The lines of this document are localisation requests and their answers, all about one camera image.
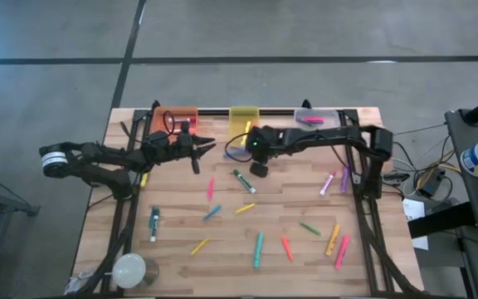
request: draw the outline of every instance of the green marker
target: green marker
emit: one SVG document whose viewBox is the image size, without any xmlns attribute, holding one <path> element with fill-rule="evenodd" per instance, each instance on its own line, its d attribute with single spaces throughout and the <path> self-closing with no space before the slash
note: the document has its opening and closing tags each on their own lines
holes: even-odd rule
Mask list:
<svg viewBox="0 0 478 299">
<path fill-rule="evenodd" d="M 300 222 L 300 225 L 303 226 L 304 228 L 307 228 L 307 230 L 309 230 L 310 232 L 314 233 L 315 235 L 317 236 L 320 236 L 322 233 L 320 232 L 320 230 L 316 229 L 316 228 L 312 228 L 311 226 L 305 224 L 305 223 L 302 223 Z"/>
<path fill-rule="evenodd" d="M 239 181 L 248 189 L 248 191 L 250 191 L 250 193 L 254 194 L 256 192 L 256 189 L 252 187 L 252 185 L 250 185 L 250 183 L 248 183 L 245 178 L 242 177 L 242 174 L 240 174 L 237 169 L 233 170 L 233 175 L 235 175 L 237 179 L 239 179 Z"/>
</svg>

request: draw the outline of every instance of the yellow marker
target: yellow marker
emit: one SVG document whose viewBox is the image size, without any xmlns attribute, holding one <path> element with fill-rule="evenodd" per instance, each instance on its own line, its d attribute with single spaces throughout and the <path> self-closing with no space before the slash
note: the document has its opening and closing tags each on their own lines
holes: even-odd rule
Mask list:
<svg viewBox="0 0 478 299">
<path fill-rule="evenodd" d="M 336 224 L 333 228 L 333 233 L 331 234 L 331 239 L 329 240 L 328 248 L 325 250 L 325 255 L 330 256 L 335 247 L 335 240 L 339 235 L 340 225 Z"/>
<path fill-rule="evenodd" d="M 141 177 L 141 182 L 139 183 L 139 187 L 143 188 L 147 184 L 147 178 L 149 177 L 149 173 L 144 173 Z"/>
<path fill-rule="evenodd" d="M 245 212 L 245 211 L 248 210 L 249 208 L 254 208 L 254 206 L 256 206 L 255 203 L 250 203 L 249 205 L 247 205 L 247 206 L 245 206 L 245 207 L 238 208 L 238 209 L 236 210 L 236 215 L 239 214 L 239 213 Z"/>
<path fill-rule="evenodd" d="M 246 123 L 246 127 L 245 127 L 245 133 L 248 133 L 250 131 L 250 126 L 252 125 L 252 122 L 251 121 L 248 121 Z M 242 136 L 242 140 L 241 140 L 241 146 L 245 146 L 246 144 L 246 135 Z"/>
<path fill-rule="evenodd" d="M 204 246 L 204 245 L 207 243 L 207 241 L 209 241 L 209 239 L 203 239 L 203 241 L 200 242 L 200 244 L 198 244 L 198 246 L 196 246 L 195 249 L 193 249 L 193 250 L 191 251 L 191 255 L 194 255 L 195 253 L 197 253 L 197 251 L 198 251 L 200 248 L 202 248 L 202 246 Z"/>
</svg>

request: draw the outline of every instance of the wooden tabletop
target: wooden tabletop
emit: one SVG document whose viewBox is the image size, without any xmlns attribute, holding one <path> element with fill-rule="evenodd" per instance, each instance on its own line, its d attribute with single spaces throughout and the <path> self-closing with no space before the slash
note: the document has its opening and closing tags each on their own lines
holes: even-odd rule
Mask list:
<svg viewBox="0 0 478 299">
<path fill-rule="evenodd" d="M 382 125 L 379 110 L 358 110 L 361 125 Z M 133 109 L 114 109 L 110 116 L 105 145 L 126 147 L 128 138 L 120 121 L 130 124 Z M 293 126 L 291 116 L 262 116 L 261 125 Z M 213 137 L 215 149 L 200 160 L 201 173 L 193 174 L 189 159 L 154 167 L 139 196 L 132 252 L 152 258 L 159 265 L 159 277 L 150 287 L 126 290 L 128 296 L 342 296 L 369 295 L 355 203 L 351 188 L 340 193 L 342 164 L 328 147 L 307 149 L 292 156 L 272 159 L 270 174 L 262 179 L 249 173 L 250 164 L 224 159 L 228 139 L 227 116 L 201 116 L 197 135 Z M 344 148 L 335 147 L 344 157 Z M 386 163 L 385 169 L 392 165 Z M 257 189 L 250 194 L 231 174 L 238 169 Z M 319 189 L 328 173 L 337 171 L 324 197 Z M 215 178 L 213 198 L 207 187 Z M 95 189 L 90 203 L 110 194 L 106 187 Z M 234 211 L 249 203 L 256 206 L 245 213 Z M 202 218 L 216 205 L 222 209 L 209 221 Z M 151 207 L 160 208 L 158 241 L 149 241 Z M 378 201 L 388 254 L 404 275 L 422 289 L 422 279 L 412 248 L 407 221 L 399 196 L 383 194 Z M 74 274 L 94 269 L 106 253 L 115 210 L 115 201 L 99 203 L 88 212 Z M 321 236 L 299 225 L 303 221 L 319 229 Z M 334 254 L 324 255 L 338 223 L 341 227 Z M 265 234 L 261 267 L 254 269 L 256 238 Z M 342 236 L 351 241 L 340 270 L 334 261 Z M 281 244 L 289 239 L 294 261 L 290 262 Z M 196 255 L 190 252 L 204 239 L 210 241 Z M 379 272 L 378 259 L 374 264 Z"/>
</svg>

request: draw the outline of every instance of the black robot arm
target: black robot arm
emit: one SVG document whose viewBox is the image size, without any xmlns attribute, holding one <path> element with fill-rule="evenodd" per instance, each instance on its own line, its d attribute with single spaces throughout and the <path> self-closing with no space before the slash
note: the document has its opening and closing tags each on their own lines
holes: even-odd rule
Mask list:
<svg viewBox="0 0 478 299">
<path fill-rule="evenodd" d="M 91 186 L 104 184 L 112 190 L 115 199 L 129 199 L 134 194 L 129 171 L 146 173 L 155 165 L 191 158 L 193 172 L 200 173 L 198 160 L 215 146 L 209 145 L 214 139 L 191 135 L 188 126 L 188 123 L 182 124 L 182 131 L 172 143 L 167 133 L 157 131 L 142 140 L 141 148 L 131 151 L 91 142 L 43 146 L 39 150 L 43 173 L 58 179 L 75 176 Z M 108 170 L 94 164 L 118 165 L 123 169 Z"/>
<path fill-rule="evenodd" d="M 370 134 L 370 145 L 363 133 Z M 246 137 L 246 150 L 254 163 L 250 171 L 266 177 L 269 159 L 280 154 L 292 155 L 309 147 L 351 145 L 369 158 L 369 165 L 360 177 L 359 191 L 364 197 L 381 198 L 381 170 L 392 156 L 393 134 L 374 125 L 345 126 L 333 129 L 305 131 L 297 128 L 276 129 L 270 126 L 254 127 Z"/>
</svg>

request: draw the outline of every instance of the concrete floor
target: concrete floor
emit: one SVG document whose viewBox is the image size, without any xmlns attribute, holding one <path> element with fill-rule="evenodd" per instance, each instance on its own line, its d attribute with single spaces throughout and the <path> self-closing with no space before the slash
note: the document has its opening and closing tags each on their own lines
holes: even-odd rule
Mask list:
<svg viewBox="0 0 478 299">
<path fill-rule="evenodd" d="M 123 57 L 137 0 L 0 0 L 0 58 Z M 478 0 L 154 0 L 134 57 L 478 56 Z M 379 106 L 393 132 L 443 123 L 478 104 L 478 62 L 243 64 L 130 67 L 121 107 Z M 90 193 L 41 173 L 42 145 L 101 140 L 121 65 L 0 66 L 0 180 L 40 204 L 17 215 L 0 257 L 0 297 L 63 292 Z M 445 127 L 401 135 L 413 159 Z M 439 155 L 434 149 L 418 164 Z M 398 158 L 404 159 L 396 151 Z M 467 200 L 461 181 L 453 196 Z M 463 293 L 454 241 L 417 252 L 426 289 Z"/>
</svg>

